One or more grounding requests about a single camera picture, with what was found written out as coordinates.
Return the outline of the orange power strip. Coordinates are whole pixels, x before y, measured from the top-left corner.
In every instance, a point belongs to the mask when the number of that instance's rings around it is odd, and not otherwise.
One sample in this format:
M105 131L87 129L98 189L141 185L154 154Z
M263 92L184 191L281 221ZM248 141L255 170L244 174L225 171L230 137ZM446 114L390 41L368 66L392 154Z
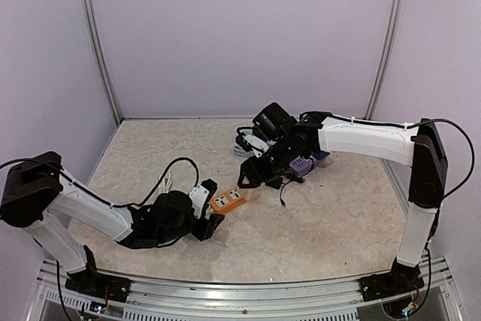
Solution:
M224 214L231 212L235 208L246 202L246 199L237 189L230 189L210 200L210 206L214 213Z

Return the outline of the light blue power strip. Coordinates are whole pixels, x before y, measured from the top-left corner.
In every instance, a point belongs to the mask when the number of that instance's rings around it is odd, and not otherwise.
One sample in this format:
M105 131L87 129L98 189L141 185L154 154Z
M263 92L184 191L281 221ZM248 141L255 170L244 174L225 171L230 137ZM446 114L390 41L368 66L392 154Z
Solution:
M235 138L234 154L238 156L252 156L260 152L260 149L252 144L256 138L251 135L238 135Z

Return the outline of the black power adapter with cable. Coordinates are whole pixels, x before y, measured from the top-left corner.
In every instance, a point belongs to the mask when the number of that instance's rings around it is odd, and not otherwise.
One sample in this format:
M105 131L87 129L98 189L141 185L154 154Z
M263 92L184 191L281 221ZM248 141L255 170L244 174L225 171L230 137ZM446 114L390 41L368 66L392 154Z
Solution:
M293 171L287 171L284 175L275 178L273 180L268 181L265 185L277 189L279 191L279 200L282 207L286 207L286 203L283 200L283 190L290 184L290 183L298 183L303 184L305 182L304 176L296 175Z

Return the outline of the beige cube socket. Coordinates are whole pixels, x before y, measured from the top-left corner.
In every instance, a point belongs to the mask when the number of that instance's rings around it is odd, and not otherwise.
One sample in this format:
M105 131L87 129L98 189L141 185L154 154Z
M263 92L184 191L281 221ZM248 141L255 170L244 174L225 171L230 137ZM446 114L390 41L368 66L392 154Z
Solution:
M256 187L256 188L250 188L250 189L240 188L239 192L240 192L242 198L245 201L252 201L252 200L257 199L262 194L263 189L264 189L263 186L259 186L259 187Z

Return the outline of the purple power strip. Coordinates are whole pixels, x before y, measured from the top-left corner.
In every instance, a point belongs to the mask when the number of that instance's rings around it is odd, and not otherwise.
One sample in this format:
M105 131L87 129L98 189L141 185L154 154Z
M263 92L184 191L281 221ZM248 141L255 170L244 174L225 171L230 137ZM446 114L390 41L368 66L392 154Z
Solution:
M313 168L314 162L311 158L298 157L289 163L290 170L296 177L307 174Z

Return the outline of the blue cube socket adapter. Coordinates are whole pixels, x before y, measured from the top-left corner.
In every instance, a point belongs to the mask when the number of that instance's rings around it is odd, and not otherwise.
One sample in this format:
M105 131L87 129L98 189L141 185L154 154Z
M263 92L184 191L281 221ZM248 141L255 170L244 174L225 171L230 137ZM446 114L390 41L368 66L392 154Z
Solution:
M330 155L329 152L318 152L312 153L312 157L316 160L321 162L322 160L326 159Z

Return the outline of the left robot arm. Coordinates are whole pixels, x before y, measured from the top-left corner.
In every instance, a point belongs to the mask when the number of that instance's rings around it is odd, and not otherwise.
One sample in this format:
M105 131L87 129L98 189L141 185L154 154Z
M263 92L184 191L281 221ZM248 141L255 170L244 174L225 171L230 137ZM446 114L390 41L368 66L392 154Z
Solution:
M197 180L189 192L149 192L152 203L114 204L75 179L53 151L12 159L1 167L7 170L2 221L29 233L91 295L103 290L105 278L96 271L92 251L74 239L59 214L130 250L170 247L187 235L206 241L225 219L210 206L217 191L211 179Z

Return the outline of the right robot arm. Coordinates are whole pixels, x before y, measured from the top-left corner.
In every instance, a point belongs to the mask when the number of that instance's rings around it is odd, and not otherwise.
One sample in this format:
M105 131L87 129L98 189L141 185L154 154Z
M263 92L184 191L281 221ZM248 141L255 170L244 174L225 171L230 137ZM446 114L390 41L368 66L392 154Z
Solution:
M285 176L290 163L314 153L349 153L384 159L411 169L407 223L395 261L384 286L399 294L414 279L413 270L435 231L440 207L452 193L445 190L448 160L437 123L387 123L308 111L294 118L278 103L253 119L252 133L238 129L236 142L253 155L240 166L237 185L256 189Z

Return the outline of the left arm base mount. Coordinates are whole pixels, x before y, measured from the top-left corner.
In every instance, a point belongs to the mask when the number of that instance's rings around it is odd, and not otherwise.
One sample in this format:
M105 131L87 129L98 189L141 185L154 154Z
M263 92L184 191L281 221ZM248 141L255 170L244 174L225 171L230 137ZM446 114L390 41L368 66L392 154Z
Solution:
M132 281L125 277L85 269L75 274L68 274L65 287L80 294L126 303L131 284Z

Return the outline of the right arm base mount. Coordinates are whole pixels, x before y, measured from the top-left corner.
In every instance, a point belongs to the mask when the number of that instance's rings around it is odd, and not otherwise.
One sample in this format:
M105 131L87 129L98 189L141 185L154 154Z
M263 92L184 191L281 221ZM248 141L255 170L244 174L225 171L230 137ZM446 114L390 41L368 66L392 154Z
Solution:
M359 279L363 301L389 298L406 292L420 290L425 286L418 265L402 265L395 258L390 271L372 274Z

